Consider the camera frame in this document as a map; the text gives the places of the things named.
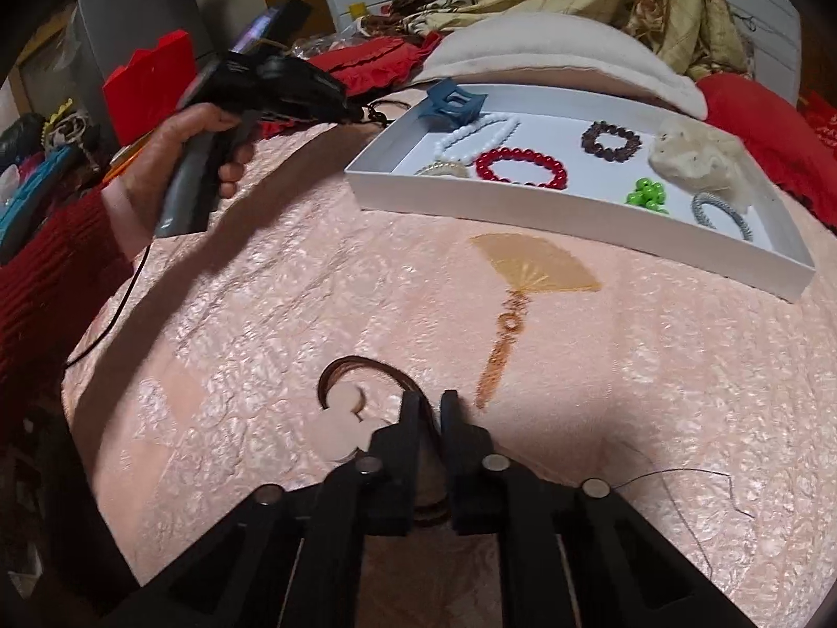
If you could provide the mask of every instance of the beige round disc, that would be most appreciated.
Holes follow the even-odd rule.
[[[363,408],[363,392],[354,383],[337,383],[325,394],[329,409],[357,413]]]
[[[362,420],[360,427],[357,428],[357,448],[361,451],[369,451],[369,444],[371,436],[382,427],[387,427],[389,423],[380,418],[366,418]]]
[[[360,424],[353,413],[325,409],[306,423],[306,436],[324,461],[344,461],[357,450]]]

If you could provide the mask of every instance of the white box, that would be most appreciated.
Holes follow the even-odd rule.
[[[517,227],[566,233],[667,257],[734,278],[778,297],[797,300],[813,278],[813,260],[777,197],[759,170],[748,173],[753,206],[744,216],[753,242],[741,238],[735,223],[713,207],[704,210],[718,230],[700,226],[692,215],[692,193],[664,182],[670,215],[625,204],[640,177],[662,181],[648,164],[648,149],[661,122],[671,112],[623,98],[559,87],[463,85],[488,94],[484,112],[518,115],[521,124],[505,142],[509,148],[533,149],[564,163],[566,190],[454,177],[415,176],[434,160],[434,146],[444,135],[428,132],[420,106],[384,130],[346,168],[358,204],[364,209],[476,219]],[[625,163],[586,153],[581,136],[593,121],[606,120],[633,130],[643,145]],[[478,150],[498,125],[474,134],[451,154]],[[605,145],[625,140],[602,136]],[[515,182],[546,182],[551,173],[526,162],[503,161],[493,169]]]

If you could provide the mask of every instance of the person's arm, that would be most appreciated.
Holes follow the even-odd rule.
[[[209,104],[173,116],[118,181],[58,211],[0,268],[0,445],[38,390],[61,380],[99,310],[131,278],[129,258],[151,240],[183,144],[237,122]],[[234,195],[252,157],[248,144],[222,166],[221,196]]]

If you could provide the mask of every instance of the device handle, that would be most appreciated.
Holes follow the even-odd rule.
[[[218,170],[247,143],[259,111],[244,111],[241,123],[226,132],[202,132],[183,146],[162,204],[154,235],[158,239],[206,231],[218,205]]]

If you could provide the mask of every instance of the human hand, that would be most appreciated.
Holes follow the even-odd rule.
[[[183,144],[201,132],[225,132],[240,122],[240,118],[218,106],[195,104],[171,116],[154,131],[120,178],[137,218],[148,232],[154,230],[160,218],[162,199],[183,153]],[[236,182],[244,176],[244,166],[253,155],[253,144],[245,144],[233,154],[232,162],[221,166],[218,177],[222,198],[235,195]]]

